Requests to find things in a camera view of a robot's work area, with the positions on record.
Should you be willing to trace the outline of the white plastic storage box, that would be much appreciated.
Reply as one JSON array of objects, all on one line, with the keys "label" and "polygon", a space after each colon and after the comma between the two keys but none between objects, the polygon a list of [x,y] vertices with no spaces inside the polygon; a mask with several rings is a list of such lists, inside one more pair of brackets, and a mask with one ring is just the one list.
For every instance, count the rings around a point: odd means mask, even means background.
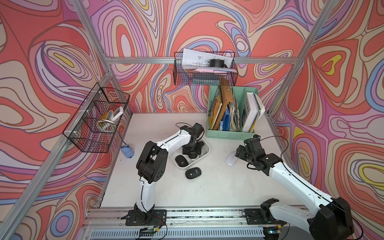
[{"label": "white plastic storage box", "polygon": [[[203,141],[203,142],[205,143],[205,145],[202,147],[202,154],[201,154],[200,156],[198,156],[196,159],[190,159],[190,158],[188,157],[188,155],[183,155],[183,149],[182,149],[182,147],[180,147],[180,148],[176,149],[174,152],[172,152],[172,153],[170,154],[170,159],[171,159],[171,160],[174,162],[174,164],[175,164],[179,169],[181,169],[181,170],[186,170],[187,168],[192,167],[193,165],[195,165],[195,164],[198,163],[199,161],[205,159],[205,158],[208,156],[208,154],[210,153],[211,148],[210,148],[210,146],[208,145],[208,143],[207,143],[204,139],[202,139],[201,141]],[[181,167],[179,167],[179,166],[177,165],[177,163],[176,163],[176,161],[175,161],[175,158],[176,158],[178,155],[183,155],[183,156],[187,159],[187,161],[188,161],[188,163],[189,163],[189,165],[188,165],[187,167],[185,167],[185,168],[181,168]]]}]

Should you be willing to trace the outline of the black mouse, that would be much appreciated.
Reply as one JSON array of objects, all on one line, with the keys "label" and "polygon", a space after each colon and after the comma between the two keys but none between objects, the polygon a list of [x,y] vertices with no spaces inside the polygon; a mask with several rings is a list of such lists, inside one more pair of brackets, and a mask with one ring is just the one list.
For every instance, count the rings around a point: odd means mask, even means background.
[{"label": "black mouse", "polygon": [[185,176],[188,180],[193,180],[202,175],[202,170],[198,167],[190,168],[185,172]]},{"label": "black mouse", "polygon": [[175,158],[175,161],[176,161],[177,165],[181,168],[185,168],[189,165],[187,159],[183,155],[178,155]]}]

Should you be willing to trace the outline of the white mouse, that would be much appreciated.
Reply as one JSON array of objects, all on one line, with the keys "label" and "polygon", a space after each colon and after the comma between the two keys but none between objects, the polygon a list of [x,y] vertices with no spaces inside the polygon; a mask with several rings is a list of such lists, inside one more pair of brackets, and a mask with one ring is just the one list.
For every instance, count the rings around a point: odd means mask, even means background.
[{"label": "white mouse", "polygon": [[231,152],[226,160],[225,160],[225,163],[228,165],[228,166],[233,166],[238,160],[238,157],[236,156],[236,151],[233,151]]}]

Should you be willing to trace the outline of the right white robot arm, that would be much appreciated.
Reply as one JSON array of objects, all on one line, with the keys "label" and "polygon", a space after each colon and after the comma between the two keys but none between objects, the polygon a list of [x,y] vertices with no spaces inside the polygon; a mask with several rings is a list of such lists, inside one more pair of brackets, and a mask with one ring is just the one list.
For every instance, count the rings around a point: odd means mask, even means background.
[{"label": "right white robot arm", "polygon": [[264,201],[257,209],[257,217],[263,223],[278,221],[294,225],[315,240],[345,240],[355,232],[350,204],[341,197],[334,198],[288,167],[275,154],[266,154],[259,135],[244,140],[238,146],[235,157],[247,162],[247,168],[263,172],[295,195],[306,210],[283,204],[278,199]]}]

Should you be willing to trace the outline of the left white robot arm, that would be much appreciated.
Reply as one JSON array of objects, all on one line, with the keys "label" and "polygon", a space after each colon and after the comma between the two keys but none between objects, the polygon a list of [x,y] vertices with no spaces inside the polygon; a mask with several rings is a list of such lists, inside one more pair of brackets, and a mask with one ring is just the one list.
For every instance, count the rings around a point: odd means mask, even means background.
[{"label": "left white robot arm", "polygon": [[157,143],[149,141],[145,144],[136,168],[140,177],[141,193],[135,208],[144,214],[155,206],[154,194],[157,182],[166,171],[168,157],[174,152],[181,152],[186,163],[191,164],[208,153],[204,150],[206,142],[202,139],[204,127],[196,123],[184,125],[172,136]]}]

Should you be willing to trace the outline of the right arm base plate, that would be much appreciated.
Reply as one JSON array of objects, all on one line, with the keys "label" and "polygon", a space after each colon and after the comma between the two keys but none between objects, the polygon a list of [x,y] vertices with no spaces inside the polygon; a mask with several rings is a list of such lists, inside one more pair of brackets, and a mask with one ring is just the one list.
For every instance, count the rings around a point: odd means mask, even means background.
[{"label": "right arm base plate", "polygon": [[246,218],[248,225],[275,225],[284,226],[287,223],[284,221],[276,220],[270,214],[265,214],[265,211],[257,209],[245,209],[242,215]]}]

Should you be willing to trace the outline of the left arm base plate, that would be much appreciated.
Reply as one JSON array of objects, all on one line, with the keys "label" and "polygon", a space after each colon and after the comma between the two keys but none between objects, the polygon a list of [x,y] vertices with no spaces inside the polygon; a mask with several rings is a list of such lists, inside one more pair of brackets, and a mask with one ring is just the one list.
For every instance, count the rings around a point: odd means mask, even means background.
[{"label": "left arm base plate", "polygon": [[150,210],[144,213],[141,210],[129,210],[128,214],[122,218],[126,220],[125,225],[132,226],[161,226],[166,223],[166,210]]}]

